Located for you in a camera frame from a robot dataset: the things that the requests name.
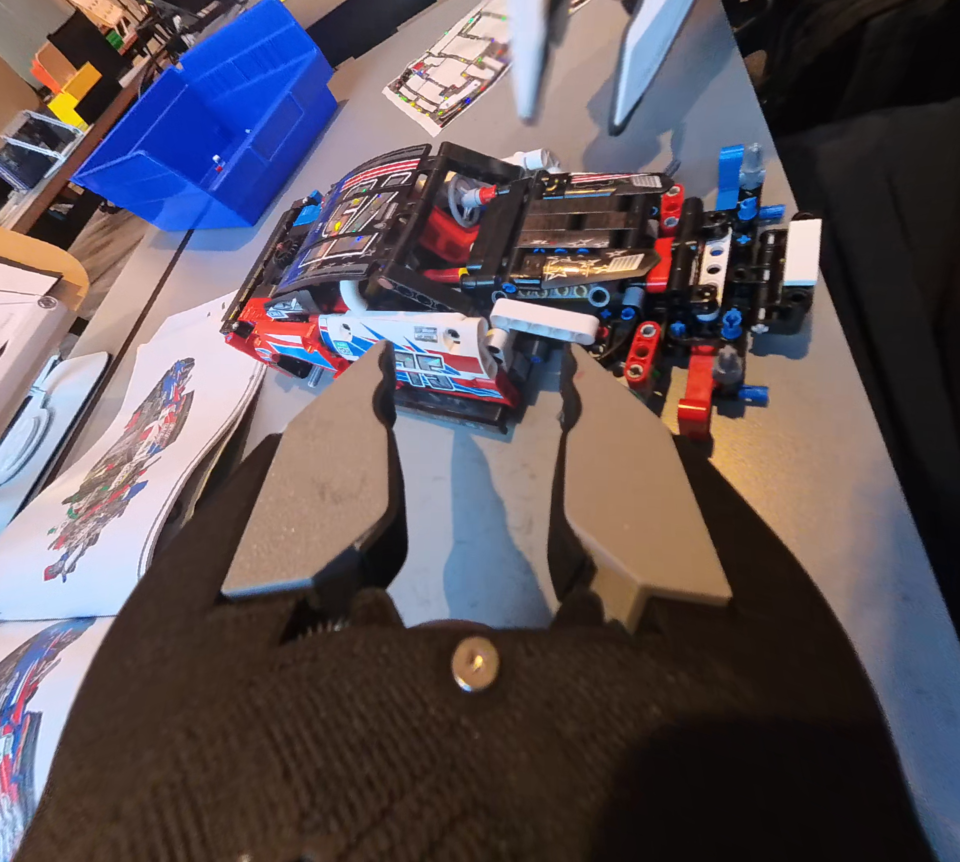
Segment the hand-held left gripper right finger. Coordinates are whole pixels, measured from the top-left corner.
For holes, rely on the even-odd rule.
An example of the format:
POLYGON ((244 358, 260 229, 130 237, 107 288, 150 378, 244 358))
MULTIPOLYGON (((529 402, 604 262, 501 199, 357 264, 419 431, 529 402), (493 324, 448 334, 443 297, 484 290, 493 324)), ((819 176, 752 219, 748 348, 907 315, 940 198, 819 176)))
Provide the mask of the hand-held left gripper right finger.
POLYGON ((634 632, 651 600, 723 609, 733 593, 674 438, 579 344, 560 363, 547 535, 559 603, 584 589, 634 632))

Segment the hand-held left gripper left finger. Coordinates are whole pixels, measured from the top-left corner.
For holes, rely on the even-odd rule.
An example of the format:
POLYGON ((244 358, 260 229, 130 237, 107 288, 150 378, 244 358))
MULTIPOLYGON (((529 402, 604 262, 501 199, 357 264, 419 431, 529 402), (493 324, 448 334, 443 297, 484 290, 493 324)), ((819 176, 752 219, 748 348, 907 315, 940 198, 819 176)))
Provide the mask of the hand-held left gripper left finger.
POLYGON ((223 596, 389 587, 408 552, 396 387, 394 347, 378 340, 287 424, 223 596))

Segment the brick-built toy race car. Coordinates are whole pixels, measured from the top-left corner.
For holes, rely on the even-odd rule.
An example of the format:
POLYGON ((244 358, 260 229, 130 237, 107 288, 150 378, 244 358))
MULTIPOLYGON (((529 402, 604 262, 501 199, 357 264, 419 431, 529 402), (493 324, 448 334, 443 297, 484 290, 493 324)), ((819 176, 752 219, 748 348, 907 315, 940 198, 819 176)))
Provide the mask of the brick-built toy race car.
POLYGON ((678 430, 707 441, 716 403, 767 404, 748 352, 799 333, 819 276, 822 220, 783 221, 764 180, 757 144, 720 150, 713 207, 669 172, 398 148, 290 206, 221 333, 312 383, 388 342, 400 407, 500 431, 561 345, 642 400, 679 366, 678 430))

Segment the sticker sheet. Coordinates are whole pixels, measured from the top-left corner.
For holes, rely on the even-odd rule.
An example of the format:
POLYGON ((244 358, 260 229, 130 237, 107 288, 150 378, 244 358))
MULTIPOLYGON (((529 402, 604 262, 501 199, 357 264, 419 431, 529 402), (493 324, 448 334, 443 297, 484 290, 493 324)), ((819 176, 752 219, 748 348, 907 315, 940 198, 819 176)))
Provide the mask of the sticker sheet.
POLYGON ((435 138, 511 68, 508 0, 483 0, 383 89, 435 138))

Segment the open instruction booklet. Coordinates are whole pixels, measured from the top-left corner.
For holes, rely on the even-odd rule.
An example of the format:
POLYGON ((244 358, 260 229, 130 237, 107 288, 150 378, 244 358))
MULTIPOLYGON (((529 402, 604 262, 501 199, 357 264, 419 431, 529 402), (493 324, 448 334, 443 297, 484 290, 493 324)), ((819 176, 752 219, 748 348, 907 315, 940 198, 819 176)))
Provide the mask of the open instruction booklet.
POLYGON ((1 538, 1 851, 30 825, 79 686, 190 475, 266 372, 229 347, 228 294, 139 346, 114 420, 1 538))

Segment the blue plastic bin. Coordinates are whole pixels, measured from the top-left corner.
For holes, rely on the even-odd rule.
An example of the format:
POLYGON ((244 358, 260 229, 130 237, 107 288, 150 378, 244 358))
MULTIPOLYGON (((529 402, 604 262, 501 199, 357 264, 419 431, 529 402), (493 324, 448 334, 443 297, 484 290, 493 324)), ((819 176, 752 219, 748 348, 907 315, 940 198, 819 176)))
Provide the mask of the blue plastic bin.
POLYGON ((164 71, 71 180, 162 232, 253 227, 336 112, 332 75, 262 0, 164 71))

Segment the wooden document stand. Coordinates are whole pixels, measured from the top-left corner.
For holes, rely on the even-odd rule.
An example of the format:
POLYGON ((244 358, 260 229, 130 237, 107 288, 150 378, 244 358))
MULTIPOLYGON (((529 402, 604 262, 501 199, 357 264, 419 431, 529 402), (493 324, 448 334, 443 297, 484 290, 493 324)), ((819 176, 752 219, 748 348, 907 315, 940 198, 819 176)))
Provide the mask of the wooden document stand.
POLYGON ((89 290, 69 252, 2 229, 2 529, 40 491, 111 363, 106 352, 68 352, 89 290))

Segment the yellow storage box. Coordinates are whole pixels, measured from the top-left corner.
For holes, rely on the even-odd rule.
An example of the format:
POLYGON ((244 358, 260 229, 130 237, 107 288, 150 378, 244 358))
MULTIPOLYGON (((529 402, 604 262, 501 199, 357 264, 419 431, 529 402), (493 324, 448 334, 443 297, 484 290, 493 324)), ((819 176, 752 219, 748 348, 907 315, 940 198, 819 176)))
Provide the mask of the yellow storage box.
POLYGON ((102 79, 99 70, 90 62, 83 64, 66 82, 57 94, 46 102, 46 108, 60 122, 85 132, 89 122, 78 112, 78 105, 83 102, 93 88, 96 88, 102 79))

